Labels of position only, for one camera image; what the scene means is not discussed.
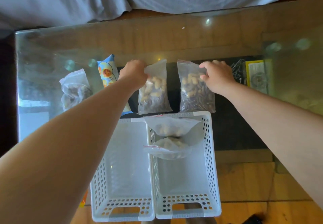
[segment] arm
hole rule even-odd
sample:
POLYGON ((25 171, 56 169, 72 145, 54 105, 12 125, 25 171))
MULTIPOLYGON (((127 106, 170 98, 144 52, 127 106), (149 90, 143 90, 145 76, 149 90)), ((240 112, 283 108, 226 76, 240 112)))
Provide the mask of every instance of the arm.
POLYGON ((0 158, 2 223, 70 223, 129 97, 147 80, 131 61, 119 80, 50 120, 0 158))
POLYGON ((323 208, 323 117, 241 85, 225 62, 204 62, 201 75, 211 91, 223 95, 323 208))

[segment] finger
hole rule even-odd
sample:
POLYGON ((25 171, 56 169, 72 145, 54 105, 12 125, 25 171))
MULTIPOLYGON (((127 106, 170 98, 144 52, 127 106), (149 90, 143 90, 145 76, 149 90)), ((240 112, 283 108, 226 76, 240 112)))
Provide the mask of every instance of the finger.
POLYGON ((206 62, 203 62, 199 65, 200 68, 206 68, 208 69, 208 67, 210 67, 211 65, 211 62, 210 61, 206 61, 206 62))
POLYGON ((202 74, 202 75, 200 75, 200 78, 201 78, 204 82, 206 82, 206 81, 208 80, 209 76, 208 76, 208 75, 205 75, 205 74, 202 74))

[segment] hand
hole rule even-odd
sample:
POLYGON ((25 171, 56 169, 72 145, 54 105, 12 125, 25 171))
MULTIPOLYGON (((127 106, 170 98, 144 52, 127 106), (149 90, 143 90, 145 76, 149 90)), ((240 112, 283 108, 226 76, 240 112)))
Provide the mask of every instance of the hand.
POLYGON ((144 61, 131 60, 120 70, 119 79, 129 79, 135 90, 138 90, 145 85, 148 78, 148 75, 145 74, 145 66, 144 61))
POLYGON ((214 93, 222 95, 230 84, 237 84, 232 75, 232 69, 225 61, 204 62, 200 68, 206 68, 206 75, 200 78, 206 83, 207 87, 214 93))

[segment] glass table top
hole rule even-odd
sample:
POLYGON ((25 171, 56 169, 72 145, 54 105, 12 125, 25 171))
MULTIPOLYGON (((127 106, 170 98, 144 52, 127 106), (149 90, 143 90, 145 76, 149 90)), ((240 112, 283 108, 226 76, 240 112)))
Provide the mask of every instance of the glass table top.
MULTIPOLYGON (((63 112, 59 80, 84 69, 91 90, 103 89, 96 61, 115 55, 167 59, 168 98, 179 111, 178 59, 225 60, 237 82, 323 114, 322 0, 252 8, 18 31, 19 139, 63 112)), ((129 100, 136 115, 138 93, 129 100)), ((222 202, 307 200, 310 197, 224 97, 212 115, 222 202)))

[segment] plastic bag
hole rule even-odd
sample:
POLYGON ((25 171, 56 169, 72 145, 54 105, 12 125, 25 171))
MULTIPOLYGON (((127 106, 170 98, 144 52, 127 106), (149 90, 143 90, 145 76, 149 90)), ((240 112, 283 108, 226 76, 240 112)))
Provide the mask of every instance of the plastic bag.
POLYGON ((198 124, 199 120, 161 115, 145 117, 145 121, 156 134, 167 136, 153 145, 145 145, 145 152, 167 160, 185 158, 191 154, 193 145, 187 145, 181 137, 198 124))
POLYGON ((145 117, 147 125, 159 136, 181 137, 187 134, 199 120, 188 118, 172 118, 170 116, 145 117))
POLYGON ((167 96, 166 59, 149 65, 145 73, 149 74, 144 87, 139 89, 138 114, 171 112, 167 96))
MULTIPOLYGON (((111 54, 103 61, 98 61, 98 70, 103 82, 103 86, 116 82, 119 79, 119 72, 114 62, 114 55, 111 54)), ((132 113, 129 104, 127 103, 123 109, 122 115, 132 113)))
POLYGON ((216 111, 214 93, 206 86, 200 75, 206 74, 205 68, 189 61, 177 61, 178 75, 181 81, 180 111, 196 112, 216 111))
POLYGON ((157 141, 154 145, 145 145, 144 152, 158 158, 175 160, 190 155, 192 153, 192 147, 183 143, 179 138, 166 137, 157 141))
POLYGON ((61 102, 66 111, 92 95, 84 69, 74 71, 59 81, 64 92, 61 102))

